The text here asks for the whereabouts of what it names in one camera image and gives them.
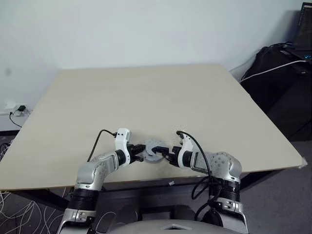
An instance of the wooden table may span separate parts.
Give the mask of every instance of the wooden table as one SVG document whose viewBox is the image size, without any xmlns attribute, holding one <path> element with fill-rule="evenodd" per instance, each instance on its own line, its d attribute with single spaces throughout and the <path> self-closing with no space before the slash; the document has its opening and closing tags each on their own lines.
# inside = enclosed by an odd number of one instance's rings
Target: wooden table
<svg viewBox="0 0 312 234">
<path fill-rule="evenodd" d="M 132 131 L 179 145 L 176 130 L 207 152 L 225 151 L 243 172 L 298 167 L 302 158 L 240 84 L 220 65 L 63 70 L 0 163 L 1 190 L 73 186 L 100 129 Z M 114 150 L 102 135 L 95 155 Z M 135 162 L 105 182 L 201 176 L 163 160 Z"/>
</svg>

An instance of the gray carpet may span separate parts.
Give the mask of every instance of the gray carpet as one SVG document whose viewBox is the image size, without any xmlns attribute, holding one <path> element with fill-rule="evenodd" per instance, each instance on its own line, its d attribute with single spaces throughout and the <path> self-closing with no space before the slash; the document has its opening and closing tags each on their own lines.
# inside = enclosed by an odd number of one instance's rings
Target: gray carpet
<svg viewBox="0 0 312 234">
<path fill-rule="evenodd" d="M 241 193 L 242 202 L 245 206 L 245 214 L 251 234 L 311 234 L 312 233 L 312 141 L 293 142 L 294 147 L 307 160 L 308 166 L 302 169 L 287 169 L 270 177 L 264 182 Z M 62 193 L 62 189 L 53 189 L 57 194 Z M 197 210 L 206 201 L 205 195 L 198 200 L 191 200 L 190 194 L 178 195 L 153 195 L 146 196 L 143 199 L 124 198 L 105 200 L 100 196 L 98 203 L 99 218 L 107 211 L 118 211 L 127 204 L 140 206 L 164 206 L 175 204 L 186 204 Z M 16 195 L 10 195 L 5 200 L 3 211 L 6 214 L 13 214 L 21 207 L 25 206 L 29 200 L 20 198 Z M 53 209 L 48 208 L 47 215 L 50 215 Z M 104 232 L 112 216 L 107 216 L 99 225 L 98 231 Z M 5 218 L 0 215 L 0 224 Z M 21 233 L 32 233 L 39 222 L 39 212 L 34 209 L 30 221 L 22 227 Z M 56 232 L 60 218 L 51 225 L 51 234 Z M 20 223 L 20 218 L 15 222 L 14 219 L 5 222 L 0 226 L 0 234 L 15 228 Z M 36 234 L 39 234 L 43 222 Z"/>
</svg>

